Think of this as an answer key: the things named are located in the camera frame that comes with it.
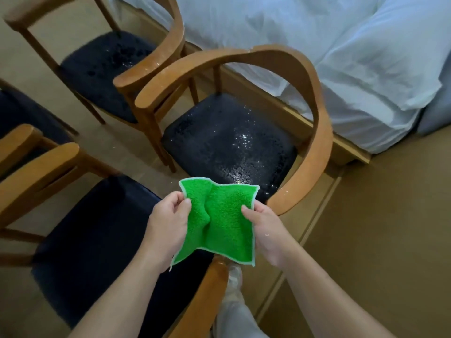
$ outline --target left hand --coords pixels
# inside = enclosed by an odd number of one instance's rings
[[[182,192],[169,193],[155,205],[139,250],[161,265],[161,273],[171,264],[173,256],[182,248],[188,228],[191,200]]]

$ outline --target hand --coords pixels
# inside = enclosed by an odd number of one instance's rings
[[[161,264],[161,273],[171,264],[173,256],[182,248],[185,240],[191,200],[182,192],[169,193],[155,205],[140,251],[155,258]]]
[[[283,268],[287,255],[298,243],[282,221],[273,210],[258,200],[254,202],[254,210],[243,205],[241,212],[254,225],[257,249],[274,267]]]

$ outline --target forearm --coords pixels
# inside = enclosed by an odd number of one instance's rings
[[[290,247],[282,269],[315,337],[393,337],[299,245]]]
[[[139,334],[161,264],[139,250],[85,314],[70,338],[134,338]]]

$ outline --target wooden bed frame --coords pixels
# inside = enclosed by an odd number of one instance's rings
[[[139,35],[147,37],[156,44],[161,43],[166,37],[168,31],[143,10],[137,9],[122,0],[116,0],[116,2],[122,10],[125,9],[136,15],[142,22],[142,32]],[[185,47],[188,54],[200,51],[199,47],[188,42],[186,42]],[[208,71],[202,75],[213,83],[213,71]],[[313,128],[311,121],[302,117],[295,109],[280,99],[268,94],[245,79],[242,75],[235,73],[227,67],[222,67],[221,76],[224,89],[241,99],[248,106],[266,113],[269,118],[294,136],[299,146],[304,142],[308,142]],[[357,147],[349,140],[334,134],[330,159],[339,166],[346,165],[354,160],[368,164],[371,159],[371,154]]]

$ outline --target upholstered seat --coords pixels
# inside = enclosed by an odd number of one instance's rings
[[[260,185],[262,202],[277,191],[297,155],[282,129],[226,93],[192,107],[166,128],[161,142],[189,175]]]
[[[125,31],[109,32],[72,52],[58,73],[70,88],[103,110],[138,123],[113,79],[147,57],[156,46]]]
[[[160,200],[127,176],[99,182],[38,246],[32,273],[52,307],[74,327],[138,250]],[[140,337],[161,337],[189,304],[213,254],[197,250],[160,275]]]
[[[22,92],[13,88],[0,90],[0,138],[15,127],[27,123],[42,131],[43,135],[56,142],[64,144],[71,142],[66,130],[55,120],[49,111]],[[6,175],[0,176],[0,181],[24,164],[45,153],[43,148],[33,149],[25,158],[16,164]]]

